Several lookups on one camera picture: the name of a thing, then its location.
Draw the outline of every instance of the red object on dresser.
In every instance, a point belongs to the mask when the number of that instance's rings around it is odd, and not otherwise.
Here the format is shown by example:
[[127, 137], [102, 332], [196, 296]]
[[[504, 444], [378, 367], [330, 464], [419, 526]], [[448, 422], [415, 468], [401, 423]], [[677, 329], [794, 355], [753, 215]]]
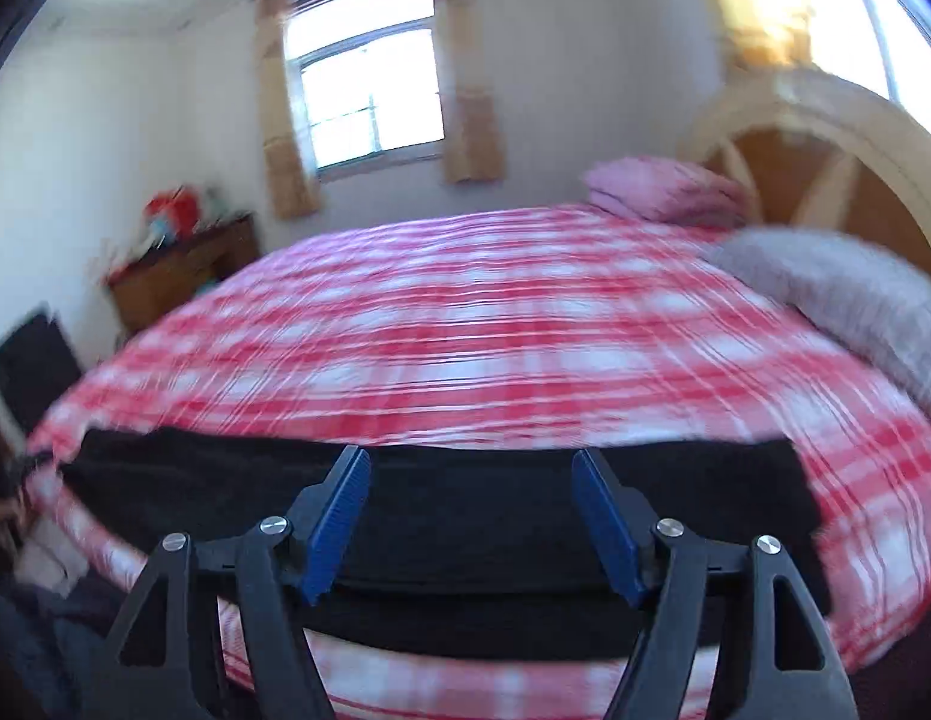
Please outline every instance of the red object on dresser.
[[190, 237], [200, 217], [198, 192], [184, 186], [175, 191], [160, 191], [145, 206], [145, 218], [152, 220], [161, 213], [169, 217], [177, 240]]

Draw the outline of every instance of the window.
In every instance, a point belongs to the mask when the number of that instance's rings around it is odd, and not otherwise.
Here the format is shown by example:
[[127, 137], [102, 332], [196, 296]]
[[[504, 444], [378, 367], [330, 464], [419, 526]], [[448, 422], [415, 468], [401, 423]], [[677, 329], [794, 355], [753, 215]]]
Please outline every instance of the window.
[[899, 0], [812, 0], [812, 59], [931, 132], [931, 44]]
[[433, 0], [327, 0], [289, 21], [318, 169], [442, 140]]

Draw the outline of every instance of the dark chair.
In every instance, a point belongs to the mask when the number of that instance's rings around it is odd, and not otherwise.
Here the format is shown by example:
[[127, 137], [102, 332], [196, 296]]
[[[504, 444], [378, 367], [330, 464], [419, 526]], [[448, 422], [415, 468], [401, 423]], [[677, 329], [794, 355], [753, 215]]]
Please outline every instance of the dark chair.
[[1, 399], [26, 436], [81, 377], [71, 347], [46, 308], [0, 341]]

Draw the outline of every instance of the wooden furniture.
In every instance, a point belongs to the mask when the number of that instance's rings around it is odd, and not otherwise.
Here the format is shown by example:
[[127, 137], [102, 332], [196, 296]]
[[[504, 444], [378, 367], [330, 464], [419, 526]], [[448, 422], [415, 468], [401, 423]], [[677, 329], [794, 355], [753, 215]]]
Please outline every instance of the wooden furniture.
[[818, 70], [742, 74], [679, 149], [752, 191], [752, 223], [842, 230], [931, 276], [931, 135]]
[[140, 333], [195, 293], [236, 274], [262, 256], [251, 215], [151, 250], [108, 282], [122, 324]]

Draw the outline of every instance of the gray pillow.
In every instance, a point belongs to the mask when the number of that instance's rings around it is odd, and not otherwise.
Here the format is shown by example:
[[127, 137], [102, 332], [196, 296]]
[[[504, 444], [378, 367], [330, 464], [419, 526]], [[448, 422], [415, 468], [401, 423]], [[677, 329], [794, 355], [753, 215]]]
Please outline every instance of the gray pillow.
[[837, 232], [752, 227], [705, 255], [767, 298], [795, 306], [875, 365], [931, 418], [931, 278]]

